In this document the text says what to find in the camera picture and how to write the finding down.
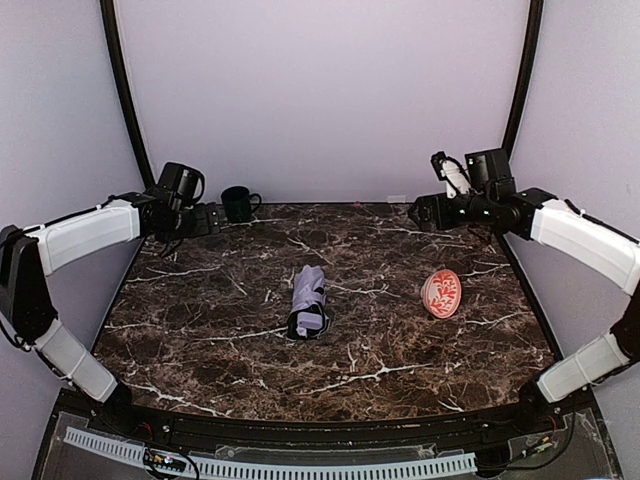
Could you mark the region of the red patterned ceramic bowl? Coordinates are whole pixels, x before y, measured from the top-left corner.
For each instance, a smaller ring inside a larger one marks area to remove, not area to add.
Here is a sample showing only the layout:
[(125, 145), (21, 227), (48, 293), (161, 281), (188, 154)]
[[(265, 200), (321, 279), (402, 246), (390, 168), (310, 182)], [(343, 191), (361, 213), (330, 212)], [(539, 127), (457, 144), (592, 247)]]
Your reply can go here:
[(458, 275), (443, 269), (433, 273), (420, 290), (422, 304), (434, 317), (446, 319), (456, 313), (462, 299), (462, 286)]

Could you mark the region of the lavender folding umbrella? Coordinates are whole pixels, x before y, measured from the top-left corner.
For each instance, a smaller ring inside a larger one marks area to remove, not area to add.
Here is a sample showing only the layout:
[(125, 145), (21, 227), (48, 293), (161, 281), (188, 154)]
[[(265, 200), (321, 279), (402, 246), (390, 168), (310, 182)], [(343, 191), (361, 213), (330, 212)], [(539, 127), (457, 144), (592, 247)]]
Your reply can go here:
[(290, 340), (317, 339), (329, 326), (324, 271), (320, 266), (305, 265), (294, 276), (286, 336)]

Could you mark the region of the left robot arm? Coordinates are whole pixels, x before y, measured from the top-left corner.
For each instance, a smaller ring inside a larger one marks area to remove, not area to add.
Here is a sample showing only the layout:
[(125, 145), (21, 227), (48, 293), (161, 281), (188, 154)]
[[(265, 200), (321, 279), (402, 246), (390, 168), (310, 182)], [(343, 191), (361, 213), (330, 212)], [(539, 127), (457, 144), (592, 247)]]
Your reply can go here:
[(106, 410), (122, 414), (131, 392), (91, 352), (100, 316), (140, 240), (169, 249), (220, 230), (206, 203), (205, 176), (167, 163), (142, 192), (109, 196), (86, 210), (1, 231), (1, 330), (8, 342), (38, 355), (59, 378)]

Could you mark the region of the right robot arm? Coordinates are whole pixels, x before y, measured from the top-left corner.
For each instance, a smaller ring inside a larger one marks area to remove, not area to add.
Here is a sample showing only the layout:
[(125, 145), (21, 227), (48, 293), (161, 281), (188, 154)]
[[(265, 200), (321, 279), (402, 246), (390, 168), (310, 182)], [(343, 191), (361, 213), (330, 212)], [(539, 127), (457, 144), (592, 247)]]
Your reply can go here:
[(555, 404), (638, 363), (638, 239), (588, 215), (568, 199), (539, 188), (517, 190), (503, 149), (470, 153), (464, 161), (437, 152), (431, 165), (446, 190), (414, 201), (409, 216), (419, 228), (489, 225), (574, 258), (629, 297), (616, 323), (528, 382), (521, 390), (521, 402)]

